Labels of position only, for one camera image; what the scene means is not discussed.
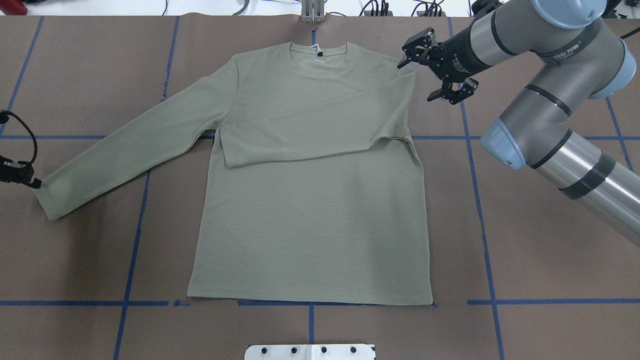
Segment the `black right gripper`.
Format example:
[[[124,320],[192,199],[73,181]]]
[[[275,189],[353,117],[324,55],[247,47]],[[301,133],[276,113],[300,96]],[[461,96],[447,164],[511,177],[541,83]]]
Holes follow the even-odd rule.
[[[409,37],[402,46],[404,57],[397,64],[402,69],[410,63],[428,66],[432,73],[442,81],[440,89],[432,91],[427,102],[442,99],[451,105],[457,105],[474,95],[479,82],[468,78],[468,73],[456,68],[454,57],[444,47],[437,46],[434,29],[425,29]],[[454,89],[453,84],[461,84]]]

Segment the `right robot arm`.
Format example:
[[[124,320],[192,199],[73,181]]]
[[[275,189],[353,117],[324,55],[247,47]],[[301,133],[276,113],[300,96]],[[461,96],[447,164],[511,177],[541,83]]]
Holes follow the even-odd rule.
[[[639,176],[567,125],[585,100],[633,79],[637,61],[602,20],[605,0],[510,0],[439,42],[427,28],[402,46],[398,68],[418,63],[442,84],[428,101],[458,104],[474,75],[531,52],[544,63],[482,135],[482,147],[511,169],[528,166],[567,198],[639,244]]]

